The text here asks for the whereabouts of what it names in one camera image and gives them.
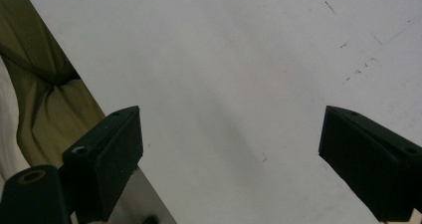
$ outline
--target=white table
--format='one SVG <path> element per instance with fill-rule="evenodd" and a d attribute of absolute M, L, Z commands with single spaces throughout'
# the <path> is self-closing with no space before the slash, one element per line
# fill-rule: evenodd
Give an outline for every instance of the white table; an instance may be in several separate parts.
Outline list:
<path fill-rule="evenodd" d="M 180 224 L 377 223 L 317 155 L 324 108 L 422 144 L 422 0 L 32 0 Z"/>

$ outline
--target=green cloth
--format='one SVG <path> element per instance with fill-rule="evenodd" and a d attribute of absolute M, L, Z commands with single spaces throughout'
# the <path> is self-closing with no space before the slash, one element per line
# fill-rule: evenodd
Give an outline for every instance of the green cloth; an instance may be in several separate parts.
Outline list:
<path fill-rule="evenodd" d="M 0 0 L 0 55 L 19 106 L 18 145 L 30 165 L 62 152 L 105 116 L 29 0 Z"/>

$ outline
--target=black object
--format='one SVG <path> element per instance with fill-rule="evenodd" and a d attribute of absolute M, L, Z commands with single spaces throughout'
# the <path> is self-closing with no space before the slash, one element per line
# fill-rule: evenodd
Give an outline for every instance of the black object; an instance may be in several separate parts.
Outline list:
<path fill-rule="evenodd" d="M 2 224 L 107 221 L 143 154 L 139 108 L 108 115 L 63 153 L 64 165 L 35 166 L 5 184 Z"/>
<path fill-rule="evenodd" d="M 327 107 L 319 155 L 379 221 L 408 221 L 422 211 L 422 148 L 371 119 Z"/>

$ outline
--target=white fabric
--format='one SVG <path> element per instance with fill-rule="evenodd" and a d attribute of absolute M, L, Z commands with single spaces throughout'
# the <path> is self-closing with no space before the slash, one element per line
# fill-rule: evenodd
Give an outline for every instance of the white fabric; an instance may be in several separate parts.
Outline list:
<path fill-rule="evenodd" d="M 29 167 L 16 140 L 19 110 L 9 73 L 0 59 L 0 189 L 4 181 Z"/>

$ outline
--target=person's leg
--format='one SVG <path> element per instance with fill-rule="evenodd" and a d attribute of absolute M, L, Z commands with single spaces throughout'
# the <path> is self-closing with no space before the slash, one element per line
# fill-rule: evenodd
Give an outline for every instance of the person's leg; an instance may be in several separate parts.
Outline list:
<path fill-rule="evenodd" d="M 18 145 L 30 165 L 62 152 L 104 114 L 29 0 L 0 0 L 0 55 L 19 106 Z"/>

